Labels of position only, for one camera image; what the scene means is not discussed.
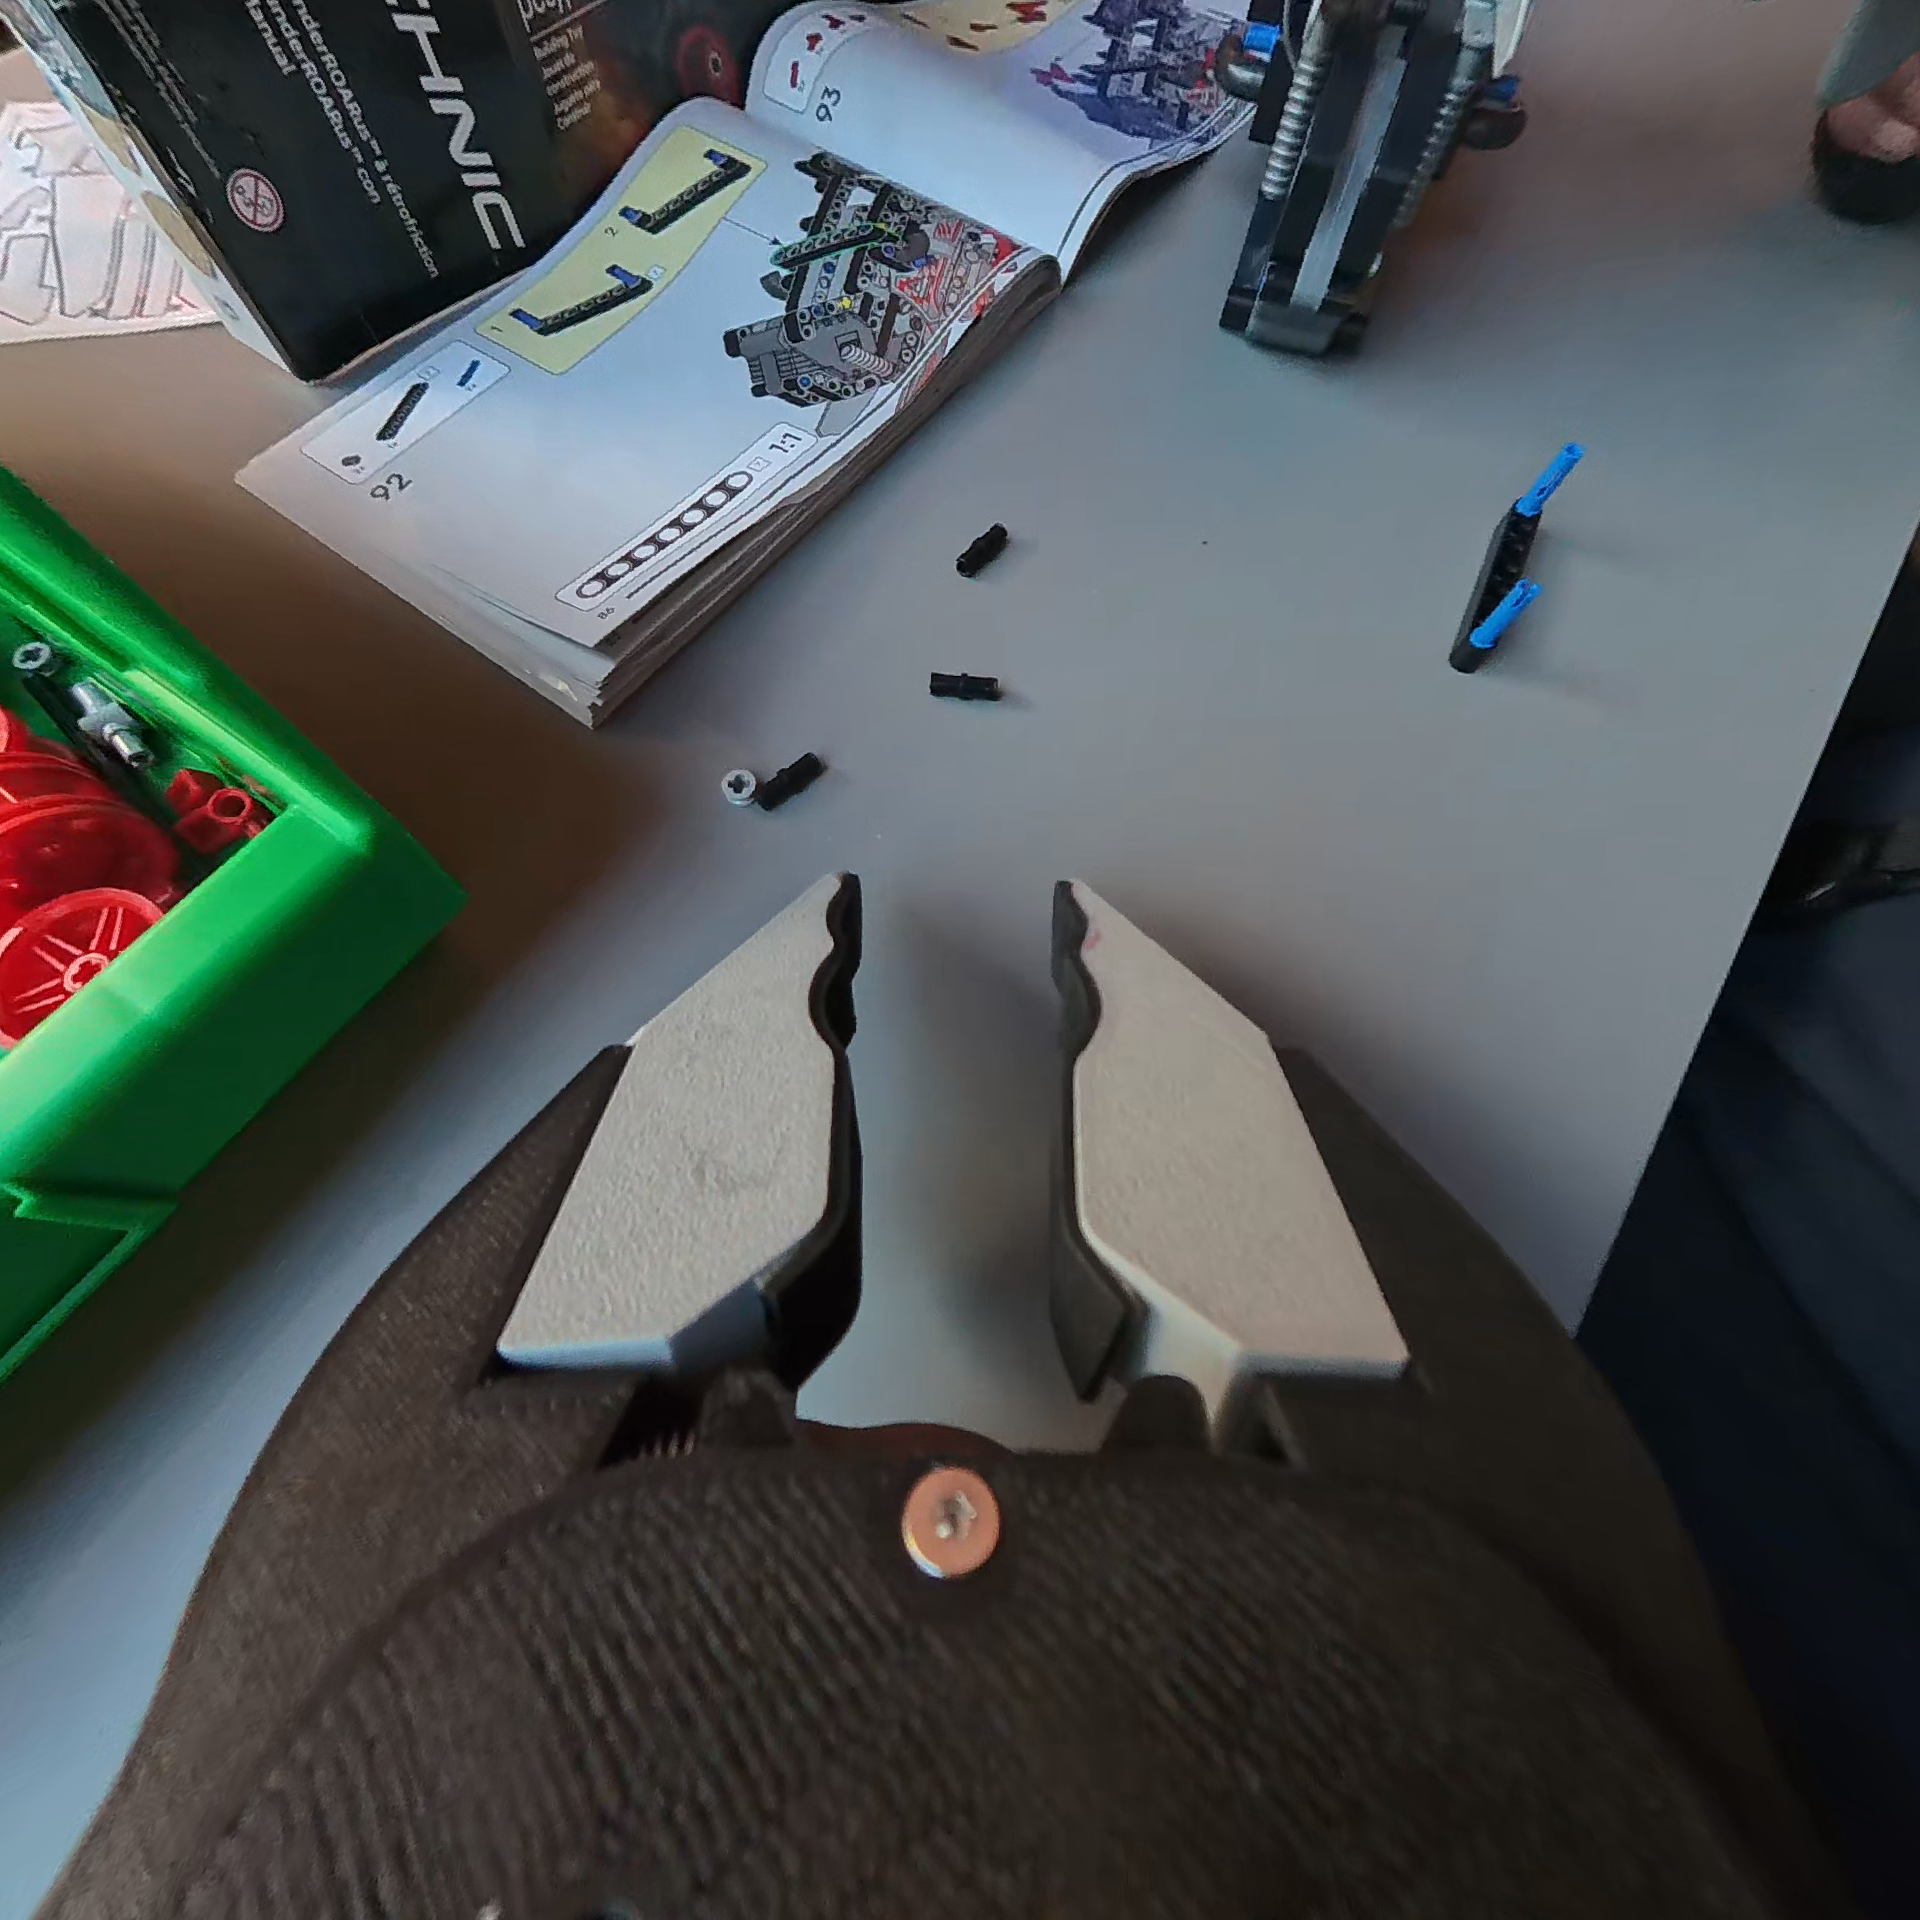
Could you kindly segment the black lego set box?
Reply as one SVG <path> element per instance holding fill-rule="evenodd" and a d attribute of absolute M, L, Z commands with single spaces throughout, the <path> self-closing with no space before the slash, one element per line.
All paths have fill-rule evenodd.
<path fill-rule="evenodd" d="M 4 25 L 227 331 L 301 383 L 519 274 L 778 3 L 24 3 Z"/>

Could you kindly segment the person's leg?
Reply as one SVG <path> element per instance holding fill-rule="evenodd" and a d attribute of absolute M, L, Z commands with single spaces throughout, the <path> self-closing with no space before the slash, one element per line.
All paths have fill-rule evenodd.
<path fill-rule="evenodd" d="M 1746 940 L 1578 1333 L 1869 1916 L 1919 1915 L 1916 914 Z"/>

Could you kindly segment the green plastic parts bin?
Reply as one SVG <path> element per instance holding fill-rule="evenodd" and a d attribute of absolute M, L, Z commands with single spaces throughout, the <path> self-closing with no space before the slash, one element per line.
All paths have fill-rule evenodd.
<path fill-rule="evenodd" d="M 4 1050 L 4 1376 L 156 1235 L 231 1141 L 449 924 L 461 887 L 252 686 L 4 475 L 4 726 L 78 762 L 181 848 L 163 919 Z M 13 666 L 24 643 L 61 663 Z M 95 681 L 142 722 L 133 772 L 78 729 Z M 222 856 L 182 837 L 182 767 L 275 822 Z"/>

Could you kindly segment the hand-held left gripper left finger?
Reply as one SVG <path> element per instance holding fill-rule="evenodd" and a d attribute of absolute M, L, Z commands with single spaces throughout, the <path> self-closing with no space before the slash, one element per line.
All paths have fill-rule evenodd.
<path fill-rule="evenodd" d="M 495 1343 L 519 1372 L 803 1384 L 861 1298 L 852 980 L 828 875 L 640 1027 Z"/>

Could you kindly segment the partly built lego truck model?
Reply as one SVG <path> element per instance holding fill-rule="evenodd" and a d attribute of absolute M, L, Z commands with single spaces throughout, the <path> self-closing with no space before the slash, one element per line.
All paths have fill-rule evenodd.
<path fill-rule="evenodd" d="M 1259 198 L 1218 325 L 1307 359 L 1354 353 L 1384 252 L 1461 151 L 1526 128 L 1510 75 L 1529 3 L 1254 4 L 1218 44 L 1254 106 Z"/>

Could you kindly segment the white line-drawing paper sheet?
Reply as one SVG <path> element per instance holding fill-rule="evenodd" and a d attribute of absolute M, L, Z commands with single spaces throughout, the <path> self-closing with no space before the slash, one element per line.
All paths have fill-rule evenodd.
<path fill-rule="evenodd" d="M 3 343 L 214 325 L 181 257 L 55 103 L 3 111 Z"/>

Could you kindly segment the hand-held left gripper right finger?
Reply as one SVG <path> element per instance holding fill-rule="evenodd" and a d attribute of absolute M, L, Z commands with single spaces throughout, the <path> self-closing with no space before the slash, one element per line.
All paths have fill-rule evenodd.
<path fill-rule="evenodd" d="M 1397 1387 L 1412 1348 L 1265 1029 L 1056 882 L 1050 1331 L 1074 1399 L 1183 1382 L 1237 1447 L 1279 1384 Z"/>

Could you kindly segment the red lego wheel rim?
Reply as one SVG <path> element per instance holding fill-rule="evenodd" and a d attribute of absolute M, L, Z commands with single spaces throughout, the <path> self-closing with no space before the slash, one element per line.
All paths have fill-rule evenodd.
<path fill-rule="evenodd" d="M 159 904 L 178 894 L 181 846 L 104 781 L 50 752 L 3 757 L 3 917 L 88 891 Z"/>
<path fill-rule="evenodd" d="M 13 1050 L 92 985 L 166 908 L 88 887 L 27 908 L 3 935 L 3 1050 Z"/>

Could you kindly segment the grey lego axle connector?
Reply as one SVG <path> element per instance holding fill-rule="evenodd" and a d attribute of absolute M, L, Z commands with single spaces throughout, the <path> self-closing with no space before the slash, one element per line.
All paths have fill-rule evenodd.
<path fill-rule="evenodd" d="M 73 681 L 65 690 L 78 732 L 133 772 L 142 772 L 154 765 L 154 750 L 147 738 L 142 722 L 122 700 L 104 684 L 95 681 Z"/>

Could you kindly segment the dark shoe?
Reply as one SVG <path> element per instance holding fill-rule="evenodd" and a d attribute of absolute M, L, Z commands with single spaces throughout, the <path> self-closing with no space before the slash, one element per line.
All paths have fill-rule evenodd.
<path fill-rule="evenodd" d="M 1760 898 L 1771 924 L 1806 924 L 1919 892 L 1919 819 L 1799 821 Z"/>

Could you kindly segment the black lego beam blue pins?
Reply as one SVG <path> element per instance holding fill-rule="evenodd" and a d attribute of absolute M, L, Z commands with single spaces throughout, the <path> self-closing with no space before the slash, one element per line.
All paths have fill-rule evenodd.
<path fill-rule="evenodd" d="M 1491 665 L 1503 640 L 1541 599 L 1541 584 L 1529 577 L 1530 556 L 1549 501 L 1567 485 L 1584 455 L 1584 445 L 1565 445 L 1530 488 L 1500 517 L 1452 639 L 1448 653 L 1452 673 L 1473 677 Z"/>

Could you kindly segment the lego instruction booklet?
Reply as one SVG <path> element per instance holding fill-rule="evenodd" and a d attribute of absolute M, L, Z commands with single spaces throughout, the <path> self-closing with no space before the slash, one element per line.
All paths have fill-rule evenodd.
<path fill-rule="evenodd" d="M 798 4 L 561 243 L 237 485 L 601 724 L 1237 138 L 1246 4 Z"/>

